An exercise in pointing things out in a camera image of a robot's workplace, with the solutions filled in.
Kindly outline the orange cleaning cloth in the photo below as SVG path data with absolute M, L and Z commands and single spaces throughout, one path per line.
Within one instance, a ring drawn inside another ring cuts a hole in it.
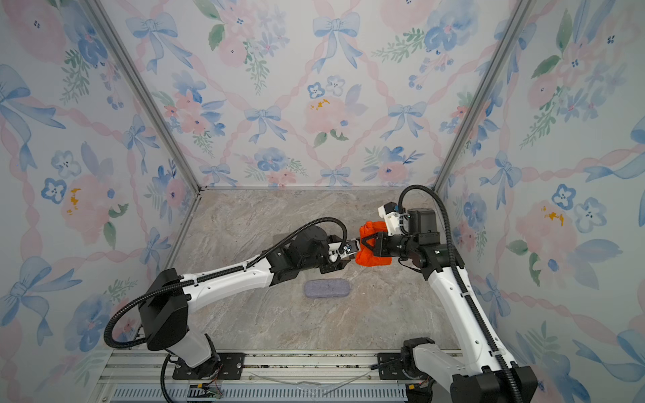
M 359 229 L 359 252 L 355 257 L 357 265 L 362 267 L 388 266 L 391 257 L 381 257 L 375 254 L 376 239 L 382 233 L 387 234 L 387 226 L 383 221 L 367 222 Z

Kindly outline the purple fabric eyeglass case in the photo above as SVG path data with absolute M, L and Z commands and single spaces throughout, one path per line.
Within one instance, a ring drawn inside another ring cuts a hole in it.
M 309 280 L 304 285 L 305 297 L 311 299 L 347 297 L 351 284 L 343 279 Z

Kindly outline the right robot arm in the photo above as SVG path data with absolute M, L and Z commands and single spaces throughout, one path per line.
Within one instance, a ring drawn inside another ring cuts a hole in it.
M 438 231 L 432 209 L 398 213 L 394 203 L 379 209 L 381 221 L 359 230 L 357 264 L 369 267 L 397 260 L 410 263 L 433 289 L 448 314 L 461 356 L 429 338 L 404 342 L 395 366 L 423 386 L 441 386 L 454 402 L 529 402 L 538 379 L 500 341 L 477 301 L 463 260 Z

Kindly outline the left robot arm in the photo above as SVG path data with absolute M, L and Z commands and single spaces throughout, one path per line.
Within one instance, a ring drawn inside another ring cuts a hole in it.
M 304 270 L 342 270 L 358 252 L 359 241 L 342 240 L 312 225 L 236 265 L 184 276 L 164 270 L 149 288 L 153 297 L 139 304 L 144 345 L 174 354 L 191 369 L 215 366 L 220 358 L 214 344 L 208 335 L 190 329 L 191 314 L 248 290 L 294 280 Z

